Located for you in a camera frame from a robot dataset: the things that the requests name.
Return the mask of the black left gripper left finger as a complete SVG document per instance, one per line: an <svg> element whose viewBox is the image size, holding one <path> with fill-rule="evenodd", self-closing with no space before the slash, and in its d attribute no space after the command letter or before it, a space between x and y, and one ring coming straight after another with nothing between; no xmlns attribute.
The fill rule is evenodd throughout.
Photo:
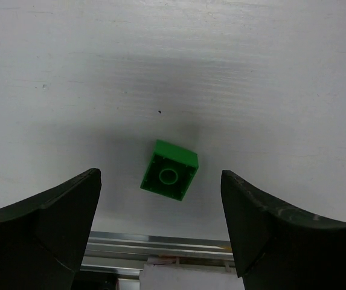
<svg viewBox="0 0 346 290"><path fill-rule="evenodd" d="M0 289L70 289L101 192L101 172L0 208Z"/></svg>

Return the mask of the green lego brick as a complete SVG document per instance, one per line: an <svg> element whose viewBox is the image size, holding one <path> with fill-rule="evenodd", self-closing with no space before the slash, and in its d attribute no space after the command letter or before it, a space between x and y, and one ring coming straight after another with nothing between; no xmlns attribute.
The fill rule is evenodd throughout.
<svg viewBox="0 0 346 290"><path fill-rule="evenodd" d="M140 188L182 201L199 168L197 153L156 140Z"/></svg>

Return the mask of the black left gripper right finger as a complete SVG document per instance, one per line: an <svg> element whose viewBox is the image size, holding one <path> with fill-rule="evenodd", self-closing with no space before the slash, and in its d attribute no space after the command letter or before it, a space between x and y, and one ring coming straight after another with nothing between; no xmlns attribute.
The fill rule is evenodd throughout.
<svg viewBox="0 0 346 290"><path fill-rule="evenodd" d="M246 289L346 289L346 222L298 208L230 170L220 192Z"/></svg>

